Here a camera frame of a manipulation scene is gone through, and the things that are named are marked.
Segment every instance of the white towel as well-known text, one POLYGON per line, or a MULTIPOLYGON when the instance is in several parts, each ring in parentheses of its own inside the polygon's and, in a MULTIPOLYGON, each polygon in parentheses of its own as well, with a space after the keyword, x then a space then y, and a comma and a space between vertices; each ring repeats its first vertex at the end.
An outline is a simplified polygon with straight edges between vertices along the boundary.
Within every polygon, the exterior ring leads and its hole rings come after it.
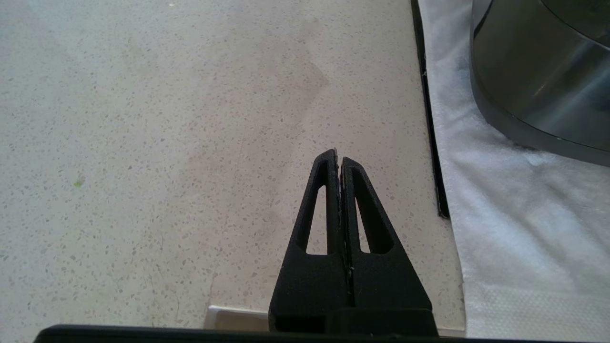
POLYGON ((610 168, 515 145, 481 116, 470 0, 420 1, 466 335, 610 341, 610 168))

